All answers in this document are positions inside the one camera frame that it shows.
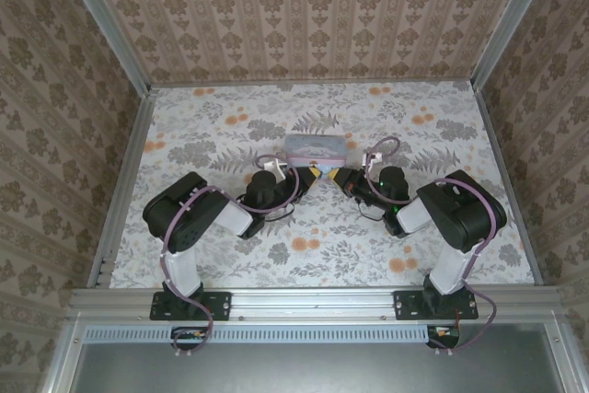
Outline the cartoon dog tin box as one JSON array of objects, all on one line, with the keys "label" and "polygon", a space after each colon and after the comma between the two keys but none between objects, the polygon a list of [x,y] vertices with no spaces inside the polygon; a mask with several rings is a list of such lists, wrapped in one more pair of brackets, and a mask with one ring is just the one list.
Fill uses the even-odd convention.
[{"label": "cartoon dog tin box", "polygon": [[310,161],[316,160],[321,176],[327,175],[334,168],[346,165],[348,148],[343,136],[288,134],[284,141],[286,158],[294,167],[311,167]]}]

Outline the floral table cover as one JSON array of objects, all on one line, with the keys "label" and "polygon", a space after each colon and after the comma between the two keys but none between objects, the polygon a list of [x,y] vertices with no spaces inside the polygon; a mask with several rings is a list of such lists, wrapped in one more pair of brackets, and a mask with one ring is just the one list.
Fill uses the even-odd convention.
[{"label": "floral table cover", "polygon": [[[161,243],[142,217],[146,204],[195,171],[232,195],[278,154],[290,134],[337,135],[352,167],[373,145],[390,153],[413,189],[462,169],[509,202],[470,83],[394,82],[164,87],[155,102],[110,284],[156,288]],[[329,180],[282,210],[250,240],[213,226],[197,244],[208,287],[418,285],[444,241],[433,225],[396,239],[376,208],[357,205]]]}]

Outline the grey metal sheet panel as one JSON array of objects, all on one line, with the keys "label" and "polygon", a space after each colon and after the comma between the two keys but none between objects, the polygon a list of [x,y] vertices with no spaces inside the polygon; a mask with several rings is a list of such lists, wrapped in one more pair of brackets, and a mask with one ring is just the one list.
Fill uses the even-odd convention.
[{"label": "grey metal sheet panel", "polygon": [[424,344],[91,344],[71,393],[564,393],[543,329],[493,326],[466,350]]}]

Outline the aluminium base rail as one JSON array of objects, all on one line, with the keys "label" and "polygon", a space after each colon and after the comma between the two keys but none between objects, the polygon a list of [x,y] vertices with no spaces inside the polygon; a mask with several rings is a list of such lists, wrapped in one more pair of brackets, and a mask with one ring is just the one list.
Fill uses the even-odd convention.
[{"label": "aluminium base rail", "polygon": [[[476,298],[482,323],[497,306],[497,323],[546,323],[564,317],[556,288],[534,285],[482,285]],[[229,322],[261,324],[378,324],[396,321],[395,292],[408,287],[229,288]],[[139,324],[149,320],[156,289],[77,289],[65,318],[97,324]]]}]

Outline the aluminium side frame rail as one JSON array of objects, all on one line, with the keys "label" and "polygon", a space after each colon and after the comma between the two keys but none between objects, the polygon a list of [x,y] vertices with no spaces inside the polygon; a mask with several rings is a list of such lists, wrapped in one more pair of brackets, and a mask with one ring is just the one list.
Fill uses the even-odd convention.
[{"label": "aluminium side frame rail", "polygon": [[473,88],[473,92],[474,92],[474,96],[475,96],[475,99],[476,99],[478,107],[479,107],[479,113],[481,115],[487,135],[489,137],[491,149],[494,154],[495,161],[497,163],[497,167],[498,167],[500,175],[502,177],[502,183],[505,188],[507,199],[510,203],[514,222],[518,228],[518,232],[519,232],[520,238],[522,240],[523,248],[525,251],[525,256],[526,256],[526,259],[527,259],[528,264],[530,266],[530,271],[534,277],[535,285],[545,285],[542,273],[541,273],[539,266],[537,264],[537,258],[535,255],[535,251],[534,251],[534,248],[531,244],[530,237],[528,235],[528,232],[527,232],[527,229],[525,226],[525,221],[522,216],[522,213],[521,213],[521,210],[520,210],[520,207],[519,207],[519,204],[518,204],[515,192],[514,192],[514,187],[512,185],[511,180],[510,180],[509,173],[508,173],[507,167],[506,167],[504,159],[503,159],[502,150],[501,150],[496,132],[494,131],[494,128],[492,125],[491,116],[487,110],[487,107],[486,107],[486,104],[484,101],[484,97],[483,97],[482,93],[479,90],[477,90],[476,88]]},{"label": "aluminium side frame rail", "polygon": [[121,163],[119,177],[110,201],[110,208],[98,242],[96,256],[88,276],[87,288],[109,287],[111,268],[121,245],[127,214],[133,197],[134,183],[140,167],[155,104],[154,93],[149,90],[138,107],[130,139]]}]

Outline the aluminium frame post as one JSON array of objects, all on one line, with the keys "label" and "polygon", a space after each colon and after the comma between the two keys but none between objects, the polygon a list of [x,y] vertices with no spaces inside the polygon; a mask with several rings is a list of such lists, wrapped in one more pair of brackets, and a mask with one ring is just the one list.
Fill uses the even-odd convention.
[{"label": "aluminium frame post", "polygon": [[524,18],[533,0],[509,0],[502,17],[477,62],[470,83],[475,92],[480,92],[489,80],[493,69]]},{"label": "aluminium frame post", "polygon": [[130,40],[125,36],[119,25],[115,9],[108,5],[107,0],[83,0],[87,10],[96,21],[108,45],[116,55],[121,67],[140,98],[149,95],[151,81],[148,79],[138,57],[134,54]]}]

